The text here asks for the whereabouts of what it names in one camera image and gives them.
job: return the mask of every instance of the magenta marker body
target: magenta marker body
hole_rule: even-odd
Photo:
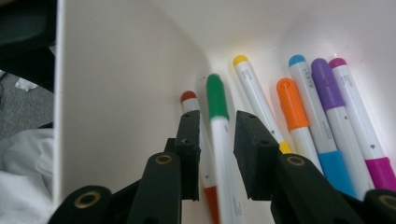
[[[373,124],[364,107],[347,62],[336,58],[329,62],[340,92],[346,102],[346,112],[358,139],[361,152],[376,189],[396,191],[396,177],[389,159],[384,155]]]

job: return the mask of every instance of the felt-tip marker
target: felt-tip marker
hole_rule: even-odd
[[[230,117],[227,111],[224,86],[219,75],[212,74],[207,78],[206,93],[218,180],[220,223],[244,223],[233,166]]]
[[[335,145],[332,130],[312,78],[311,68],[305,57],[300,54],[292,56],[289,59],[289,70],[303,101],[304,111],[309,121],[309,131],[324,175],[335,189],[356,198],[342,152]]]
[[[318,90],[323,109],[332,128],[335,144],[342,151],[356,196],[363,200],[367,190],[374,189],[374,183],[364,162],[358,140],[345,109],[345,101],[324,59],[315,59],[312,64],[312,78]]]
[[[346,112],[358,138],[361,152],[377,189],[396,191],[396,177],[389,158],[384,155],[367,110],[359,95],[347,62],[335,58],[329,62],[341,94],[346,101]]]
[[[239,81],[244,88],[247,98],[253,108],[254,114],[259,117],[264,126],[274,136],[275,140],[279,143],[279,149],[282,153],[291,153],[289,143],[283,138],[276,120],[271,111],[267,100],[264,97],[262,88],[256,78],[256,74],[244,55],[238,55],[233,59],[233,67],[238,75]]]
[[[323,173],[308,129],[309,122],[304,112],[303,103],[294,82],[290,78],[284,77],[277,82],[276,91],[297,153],[311,160]]]
[[[195,92],[185,91],[181,95],[181,105],[183,112],[187,113],[193,110],[201,110]],[[210,211],[210,216],[214,224],[219,224],[219,206],[218,194],[216,187],[215,168],[213,164],[212,149],[210,147],[202,113],[200,114],[200,137],[199,146],[201,149],[201,159],[199,163],[199,172],[204,185],[204,193]]]

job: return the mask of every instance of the green marker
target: green marker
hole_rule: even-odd
[[[220,222],[245,223],[232,162],[233,143],[230,136],[230,116],[227,112],[224,86],[219,75],[212,74],[207,79],[206,95],[209,104],[215,169],[218,180]]]

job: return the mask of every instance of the floor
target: floor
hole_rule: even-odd
[[[0,140],[53,122],[53,94],[40,87],[17,89],[18,79],[0,74]]]

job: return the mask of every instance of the yellow marker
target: yellow marker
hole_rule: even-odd
[[[285,153],[291,153],[290,145],[282,136],[274,115],[271,111],[267,100],[264,97],[262,88],[259,85],[259,81],[254,74],[253,68],[248,61],[248,58],[244,55],[238,55],[233,59],[233,67],[238,75],[239,81],[245,90],[248,100],[250,101],[251,107],[253,108],[254,114],[262,121],[268,131],[273,135],[275,140],[279,143],[280,151]]]

